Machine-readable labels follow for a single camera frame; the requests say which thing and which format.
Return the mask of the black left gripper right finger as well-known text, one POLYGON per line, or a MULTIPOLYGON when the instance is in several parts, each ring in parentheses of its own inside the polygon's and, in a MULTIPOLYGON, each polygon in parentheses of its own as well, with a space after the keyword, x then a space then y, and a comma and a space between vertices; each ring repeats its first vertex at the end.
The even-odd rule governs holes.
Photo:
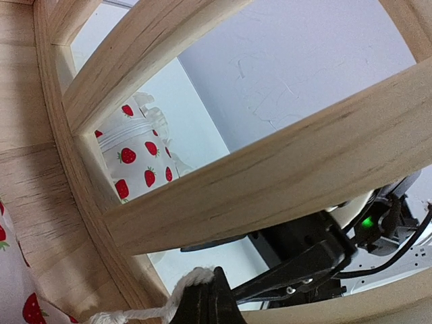
POLYGON ((348 262, 341 249, 321 241, 301 255, 234 288, 236 302, 276 302, 306 293, 329 281, 348 262))

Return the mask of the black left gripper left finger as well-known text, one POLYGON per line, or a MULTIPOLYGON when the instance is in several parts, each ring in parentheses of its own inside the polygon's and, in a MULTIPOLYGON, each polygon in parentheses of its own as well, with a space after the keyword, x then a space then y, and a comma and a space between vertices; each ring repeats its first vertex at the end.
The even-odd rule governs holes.
POLYGON ((223 269, 216 267, 213 275, 210 283, 186 288, 170 323, 246 324, 223 269))

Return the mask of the wooden pet bed frame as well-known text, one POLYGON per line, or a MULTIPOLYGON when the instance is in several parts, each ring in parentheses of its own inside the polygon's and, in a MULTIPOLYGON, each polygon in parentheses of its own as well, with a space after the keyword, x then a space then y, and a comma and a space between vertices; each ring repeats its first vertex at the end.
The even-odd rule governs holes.
POLYGON ((160 306, 127 256, 245 234, 431 163, 431 2, 384 1, 416 64, 135 202, 107 181, 96 128, 245 1, 139 1, 75 78, 97 1, 1 2, 1 197, 43 296, 77 319, 160 306))

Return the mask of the strawberry print ruffled mattress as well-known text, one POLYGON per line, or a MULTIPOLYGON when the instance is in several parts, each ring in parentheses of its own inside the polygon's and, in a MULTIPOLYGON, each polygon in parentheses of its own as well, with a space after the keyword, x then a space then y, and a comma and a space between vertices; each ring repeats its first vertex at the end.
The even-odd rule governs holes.
POLYGON ((77 323, 74 317, 43 300, 30 272, 13 222, 1 204, 1 322, 77 323))

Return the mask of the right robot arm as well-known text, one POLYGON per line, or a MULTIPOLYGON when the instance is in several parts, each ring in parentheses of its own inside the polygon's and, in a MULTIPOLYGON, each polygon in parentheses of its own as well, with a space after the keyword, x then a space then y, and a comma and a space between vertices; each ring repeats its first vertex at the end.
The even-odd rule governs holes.
POLYGON ((268 270, 232 290, 237 303, 269 302, 276 308, 327 300, 346 293, 343 281, 389 269, 431 222, 430 214, 415 219, 406 201, 420 175, 247 234, 268 270))

